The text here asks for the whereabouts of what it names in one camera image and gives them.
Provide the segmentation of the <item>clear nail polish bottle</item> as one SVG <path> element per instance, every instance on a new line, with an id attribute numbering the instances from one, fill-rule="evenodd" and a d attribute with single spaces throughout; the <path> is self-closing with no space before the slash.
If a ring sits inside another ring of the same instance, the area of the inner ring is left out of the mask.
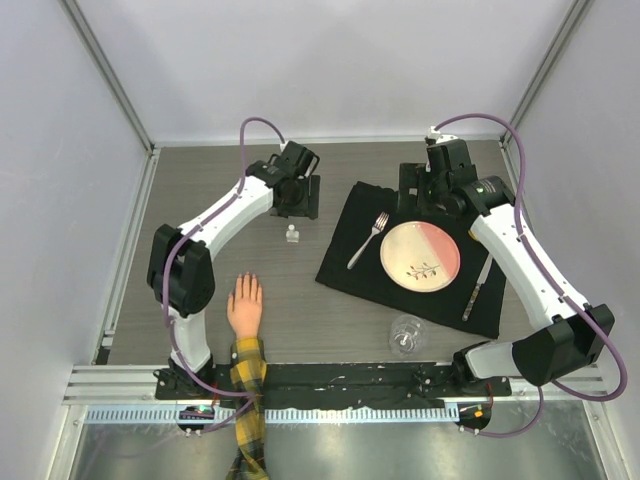
<path id="1" fill-rule="evenodd" d="M 288 243 L 298 243 L 300 241 L 300 232 L 293 224 L 287 227 L 285 238 Z"/>

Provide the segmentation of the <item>yellow plaid sleeve forearm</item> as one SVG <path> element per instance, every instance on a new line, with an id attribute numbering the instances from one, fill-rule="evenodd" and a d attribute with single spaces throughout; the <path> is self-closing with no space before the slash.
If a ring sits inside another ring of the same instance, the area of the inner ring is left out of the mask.
<path id="1" fill-rule="evenodd" d="M 258 337 L 237 340 L 231 349 L 230 378 L 234 388 L 247 396 L 237 401 L 236 456 L 227 479 L 268 479 L 265 461 L 266 420 L 264 382 L 267 362 Z"/>

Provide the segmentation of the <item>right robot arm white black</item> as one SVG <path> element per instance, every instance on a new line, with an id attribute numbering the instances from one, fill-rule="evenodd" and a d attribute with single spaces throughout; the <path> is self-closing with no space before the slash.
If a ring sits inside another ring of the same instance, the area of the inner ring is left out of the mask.
<path id="1" fill-rule="evenodd" d="M 480 343 L 458 351 L 451 380 L 472 395 L 489 377 L 520 376 L 541 387 L 594 364 L 615 319 L 593 306 L 559 272 L 521 213 L 521 203 L 497 176 L 479 177 L 464 140 L 430 133 L 427 160 L 400 166 L 400 187 L 417 191 L 419 206 L 460 221 L 492 256 L 519 296 L 534 331 L 514 342 Z"/>

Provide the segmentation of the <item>mannequin hand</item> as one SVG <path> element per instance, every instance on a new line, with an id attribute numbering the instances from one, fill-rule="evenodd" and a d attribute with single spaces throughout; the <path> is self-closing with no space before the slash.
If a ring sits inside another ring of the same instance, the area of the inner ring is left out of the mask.
<path id="1" fill-rule="evenodd" d="M 263 314 L 263 288 L 257 276 L 239 275 L 227 302 L 227 319 L 237 340 L 259 336 Z"/>

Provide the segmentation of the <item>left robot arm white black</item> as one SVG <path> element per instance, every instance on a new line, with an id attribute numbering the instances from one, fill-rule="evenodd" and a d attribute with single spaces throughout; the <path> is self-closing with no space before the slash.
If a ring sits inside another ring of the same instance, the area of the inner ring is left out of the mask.
<path id="1" fill-rule="evenodd" d="M 214 296 L 213 260 L 244 227 L 267 212 L 316 219 L 320 158 L 293 141 L 266 161 L 249 165 L 239 181 L 211 207 L 178 227 L 155 232 L 147 284 L 163 310 L 169 332 L 169 368 L 190 398 L 213 387 L 215 366 L 206 340 L 205 309 Z"/>

